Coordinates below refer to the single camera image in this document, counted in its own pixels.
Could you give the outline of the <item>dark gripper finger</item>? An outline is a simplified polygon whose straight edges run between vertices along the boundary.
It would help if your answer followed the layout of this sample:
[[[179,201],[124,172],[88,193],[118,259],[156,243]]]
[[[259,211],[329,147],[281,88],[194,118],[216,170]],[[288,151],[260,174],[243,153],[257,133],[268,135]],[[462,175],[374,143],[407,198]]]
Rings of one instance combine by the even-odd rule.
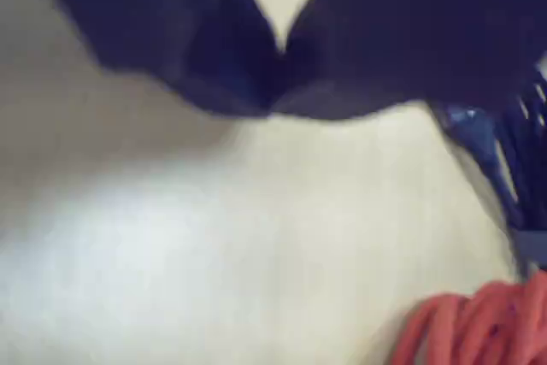
[[[546,0],[309,0],[278,113],[320,120],[426,100],[498,111],[546,51]]]
[[[263,117],[280,55],[255,0],[60,0],[111,70],[153,77],[208,112]]]

